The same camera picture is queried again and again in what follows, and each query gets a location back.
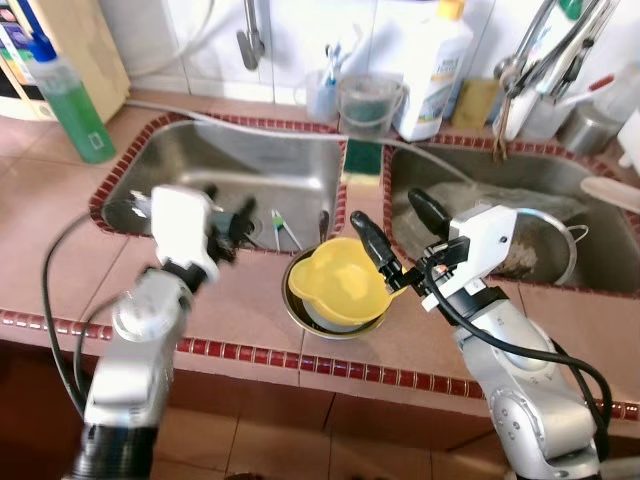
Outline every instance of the pink tile countertop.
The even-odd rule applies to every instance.
[[[293,107],[156,92],[134,96],[210,113],[306,121],[304,111]],[[58,125],[0,117],[0,338],[48,345],[39,288],[44,253],[57,233],[86,211],[88,199],[120,155],[160,114],[134,108],[118,113],[108,129],[119,155],[98,166],[82,163]],[[471,133],[487,136],[444,133],[452,136],[451,143]],[[362,209],[382,223],[381,187],[349,186],[346,199],[347,218],[350,211]],[[343,234],[354,235],[348,225]],[[336,342],[306,334],[281,301],[280,282],[289,261],[286,255],[242,251],[236,266],[223,266],[221,281],[198,293],[176,366],[488,415],[452,340],[452,328],[439,313],[426,314],[409,292],[394,301],[377,330],[358,339]],[[88,311],[130,288],[142,268],[154,263],[149,239],[108,234],[93,224],[74,234],[52,271],[53,311],[62,347],[73,348],[78,322]],[[258,270],[261,279],[273,281],[260,281]],[[617,402],[612,431],[640,437],[640,301],[494,283],[567,351],[607,377]],[[104,350],[109,323],[107,315],[98,319],[85,343],[88,353]]]

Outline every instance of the stainless steel sink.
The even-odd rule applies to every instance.
[[[571,224],[586,224],[590,233],[578,243],[578,262],[566,285],[620,293],[640,291],[638,242],[619,209],[581,191],[580,181],[593,175],[586,168],[563,158],[516,154],[504,165],[496,166],[491,155],[483,151],[432,146],[425,149],[479,182],[579,200],[586,212],[572,218]],[[392,234],[409,257],[421,256],[420,249],[416,249],[416,235],[427,231],[416,228],[415,222],[408,225],[407,209],[411,208],[408,190],[412,187],[427,189],[453,181],[459,179],[430,161],[404,150],[394,154],[391,162]],[[424,238],[426,246],[428,236]]]
[[[275,248],[271,209],[285,219],[303,247],[318,244],[318,215],[334,224],[342,149],[337,142],[281,139],[231,130],[204,122],[172,123],[149,139],[106,202],[150,194],[160,184],[218,189],[215,202],[237,209],[253,195],[258,204],[252,237]],[[105,221],[117,232],[148,234],[149,222],[129,208],[105,209]],[[282,251],[297,247],[284,233]]]

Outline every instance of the white detergent bottle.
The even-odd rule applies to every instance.
[[[433,137],[440,129],[473,32],[462,20],[465,0],[440,0],[435,18],[420,24],[415,54],[407,65],[405,101],[393,126],[407,142]]]

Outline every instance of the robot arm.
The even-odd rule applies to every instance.
[[[513,470],[529,480],[598,478],[592,412],[569,387],[559,365],[503,351],[477,335],[484,332],[496,344],[556,352],[540,327],[500,289],[488,288],[482,280],[507,256],[516,211],[480,205],[451,219],[420,190],[412,190],[409,200],[420,220],[443,242],[427,247],[425,256],[406,273],[384,233],[365,214],[354,212],[351,223],[392,290],[411,285],[425,297],[425,310],[439,308],[458,327],[454,338],[487,398]],[[476,332],[461,327],[460,318]]]
[[[96,367],[69,480],[149,478],[193,294],[218,279],[218,262],[234,260],[255,208],[249,199],[233,215],[217,214],[206,194],[175,186],[136,198],[162,267],[147,269],[113,308],[113,338]]]

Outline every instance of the red tile border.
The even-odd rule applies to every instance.
[[[455,148],[467,149],[467,150],[484,150],[490,151],[493,148],[493,139],[478,137],[471,137],[469,141],[463,138],[463,140],[459,140],[460,137],[452,136],[448,134],[438,134],[435,137],[431,138],[428,141],[415,143],[416,146],[443,146],[443,145],[452,145]],[[398,252],[402,257],[407,259],[408,261],[415,263],[416,259],[411,258],[407,253],[402,249],[402,247],[398,244],[396,239],[393,236],[393,228],[391,225],[391,162],[393,158],[393,154],[396,149],[392,147],[386,147],[384,150],[383,156],[383,166],[382,166],[382,185],[383,185],[383,229],[386,235],[389,237],[392,247],[394,250]],[[552,143],[534,143],[534,142],[524,142],[522,140],[516,140],[511,142],[509,145],[508,151],[511,153],[529,153],[533,155],[548,155],[555,157],[563,157],[566,160],[575,162],[593,172],[594,175],[601,175],[608,178],[612,178],[614,180],[621,181],[621,179],[615,174],[609,166],[599,160],[596,157],[583,157],[574,155],[571,152],[566,151],[563,147],[559,145],[555,145]],[[635,234],[636,241],[640,244],[640,215],[631,213],[631,212],[623,212],[624,216],[631,228],[631,231]],[[518,283],[515,280],[508,280],[504,278],[500,278],[501,281],[505,281],[508,283]],[[610,292],[610,291],[596,291],[589,288],[577,288],[577,287],[567,287],[567,286],[558,286],[558,285],[549,285],[545,283],[537,283],[537,282],[522,282],[528,285],[536,285],[541,288],[552,288],[559,290],[570,290],[582,293],[597,293],[599,295],[605,295],[608,297],[618,297],[618,298],[632,298],[638,299],[640,298],[640,291],[632,294],[628,293],[618,293],[618,292]]]
[[[0,310],[0,324],[18,328],[46,330],[45,321],[41,315],[31,315],[10,310]],[[82,330],[82,325],[82,322],[55,319],[56,332],[59,335],[77,336]],[[92,327],[94,328],[90,329],[90,334],[88,335],[90,338],[103,341],[111,339],[112,329],[110,326],[93,325]],[[190,355],[269,365],[274,368],[289,368],[456,397],[484,398],[480,385],[473,380],[450,378],[411,370],[398,370],[380,365],[314,355],[300,355],[295,352],[284,352],[192,337],[181,339],[176,350]],[[639,422],[640,404],[614,402],[613,418]]]
[[[286,130],[294,130],[299,132],[315,132],[315,133],[338,133],[334,128],[327,125],[310,123],[310,122],[289,122],[281,120],[273,120],[269,118],[254,118],[254,117],[239,117],[237,115],[218,115],[202,112],[203,115],[210,116],[212,118],[222,120],[225,122],[233,123],[236,125],[243,125],[247,127],[255,128],[278,128]],[[94,192],[89,199],[89,213],[93,222],[103,231],[107,233],[116,233],[102,218],[102,207],[109,194],[116,187],[118,182],[122,179],[129,166],[135,160],[137,154],[146,146],[149,139],[155,133],[156,130],[170,125],[171,123],[180,122],[183,120],[189,120],[188,117],[179,115],[177,113],[167,113],[160,117],[151,120],[145,125],[138,136],[133,140],[121,160],[113,167],[108,173],[107,177],[103,180],[102,184]],[[342,162],[340,164],[340,171],[344,165],[344,158],[346,152],[346,142],[339,142],[340,149],[342,151]],[[346,201],[347,188],[346,185],[338,185],[338,191],[336,194],[336,209],[334,214],[334,226],[330,233],[330,238],[336,237],[342,232],[345,225],[346,216]]]

